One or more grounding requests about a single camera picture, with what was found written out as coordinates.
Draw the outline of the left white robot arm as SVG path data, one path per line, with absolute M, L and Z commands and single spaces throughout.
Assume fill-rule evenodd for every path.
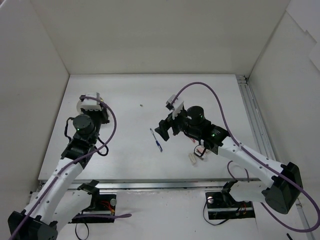
M 85 169 L 93 154 L 100 129 L 114 116 L 109 107 L 101 110 L 82 109 L 73 118 L 76 132 L 69 141 L 49 180 L 37 196 L 20 212 L 8 218 L 11 240 L 55 240 L 59 232 L 85 209 L 94 210 L 100 204 L 98 181 L 81 184 L 70 203 L 63 201 L 74 179 Z

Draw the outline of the blue gel pen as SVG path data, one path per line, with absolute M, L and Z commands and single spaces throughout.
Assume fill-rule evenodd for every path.
M 159 151 L 162 153 L 162 152 L 163 152 L 163 148 L 162 148 L 161 144 L 159 143 L 159 141 L 157 140 L 157 138 L 156 138 L 156 136 L 155 136 L 155 133 L 154 133 L 153 129 L 152 129 L 152 128 L 150 128 L 149 130 L 150 130 L 150 132 L 151 132 L 151 134 L 152 134 L 152 136 L 153 136 L 153 138 L 154 138 L 154 140 L 155 140 L 155 143 L 156 143 L 156 145 L 157 145 L 157 147 L 158 147 Z

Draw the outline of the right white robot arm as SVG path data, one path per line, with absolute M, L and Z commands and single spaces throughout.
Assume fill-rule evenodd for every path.
M 280 214 L 287 214 L 301 193 L 293 185 L 303 186 L 297 165 L 274 161 L 241 143 L 235 143 L 226 129 L 205 118 L 204 109 L 200 106 L 182 109 L 177 115 L 170 113 L 155 128 L 164 141 L 170 138 L 169 130 L 175 136 L 184 133 L 198 141 L 205 150 L 237 163 L 263 182 L 261 187 L 228 182 L 221 193 L 221 200 L 227 206 L 242 201 L 258 201 Z

